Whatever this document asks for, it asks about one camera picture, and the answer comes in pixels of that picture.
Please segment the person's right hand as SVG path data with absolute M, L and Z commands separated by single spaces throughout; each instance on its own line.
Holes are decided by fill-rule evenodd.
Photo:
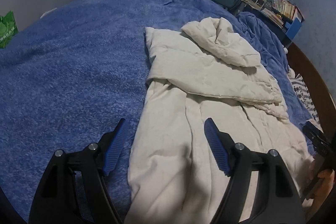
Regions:
M 318 182 L 315 184 L 308 199 L 312 199 L 310 207 L 306 212 L 306 219 L 309 220 L 320 209 L 322 204 L 330 194 L 335 181 L 335 171 L 332 169 L 324 169 L 317 174 Z

